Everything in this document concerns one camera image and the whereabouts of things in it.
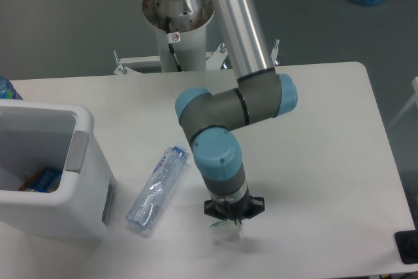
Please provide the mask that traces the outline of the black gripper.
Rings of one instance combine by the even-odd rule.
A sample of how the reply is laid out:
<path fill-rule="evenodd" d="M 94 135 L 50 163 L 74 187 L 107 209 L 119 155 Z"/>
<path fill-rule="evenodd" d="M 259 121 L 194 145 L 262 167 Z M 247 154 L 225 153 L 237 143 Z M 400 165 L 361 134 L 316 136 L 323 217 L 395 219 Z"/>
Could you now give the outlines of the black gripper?
<path fill-rule="evenodd" d="M 265 199 L 254 197 L 247 189 L 245 194 L 237 201 L 215 201 L 213 199 L 204 202 L 204 214 L 222 220 L 222 225 L 242 227 L 242 221 L 256 217 L 265 211 Z"/>

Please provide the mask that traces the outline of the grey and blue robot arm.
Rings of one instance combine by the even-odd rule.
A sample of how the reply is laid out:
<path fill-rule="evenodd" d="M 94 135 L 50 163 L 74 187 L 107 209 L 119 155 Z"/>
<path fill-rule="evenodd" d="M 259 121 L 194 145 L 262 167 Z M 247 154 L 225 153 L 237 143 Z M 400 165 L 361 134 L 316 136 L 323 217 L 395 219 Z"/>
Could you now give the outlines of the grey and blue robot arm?
<path fill-rule="evenodd" d="M 218 94 L 188 89 L 177 97 L 175 110 L 210 193 L 204 213 L 235 224 L 255 217 L 265 210 L 265 202 L 249 192 L 233 131 L 292 111 L 298 95 L 292 79 L 275 70 L 253 0 L 143 0 L 142 9 L 163 32 L 176 71 L 185 69 L 178 50 L 184 35 L 213 15 L 219 18 L 238 85 Z"/>

